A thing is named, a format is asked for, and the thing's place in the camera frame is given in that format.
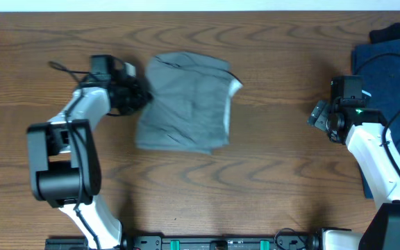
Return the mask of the grey shorts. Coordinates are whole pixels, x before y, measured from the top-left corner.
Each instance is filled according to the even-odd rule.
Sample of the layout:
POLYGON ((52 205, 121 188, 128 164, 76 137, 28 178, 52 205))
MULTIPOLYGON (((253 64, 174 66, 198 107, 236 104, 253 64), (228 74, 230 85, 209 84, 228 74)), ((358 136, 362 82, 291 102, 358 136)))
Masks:
POLYGON ((138 120, 136 147, 210 154, 229 143, 232 98, 242 88, 229 62, 162 53, 149 61, 145 76, 152 100, 138 120))

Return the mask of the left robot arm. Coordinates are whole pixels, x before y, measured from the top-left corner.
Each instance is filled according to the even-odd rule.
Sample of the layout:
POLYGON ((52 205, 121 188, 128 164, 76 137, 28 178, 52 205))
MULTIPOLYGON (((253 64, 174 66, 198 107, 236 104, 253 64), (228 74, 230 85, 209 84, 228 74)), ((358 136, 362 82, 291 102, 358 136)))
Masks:
POLYGON ((122 223, 101 195, 101 165, 93 131, 113 109, 132 115, 151 99, 143 78, 87 76, 69 103, 28 127, 31 192, 66 214, 85 236, 83 249, 126 249, 122 223))

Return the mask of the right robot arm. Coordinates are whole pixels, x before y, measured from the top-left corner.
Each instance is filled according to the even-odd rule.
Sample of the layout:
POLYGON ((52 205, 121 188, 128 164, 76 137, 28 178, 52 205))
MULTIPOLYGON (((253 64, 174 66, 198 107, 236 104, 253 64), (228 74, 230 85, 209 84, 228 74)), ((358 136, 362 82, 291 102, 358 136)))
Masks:
POLYGON ((364 233, 323 228, 310 240, 310 249, 400 249, 400 154, 380 110, 319 101, 308 123, 347 147, 377 209, 364 233))

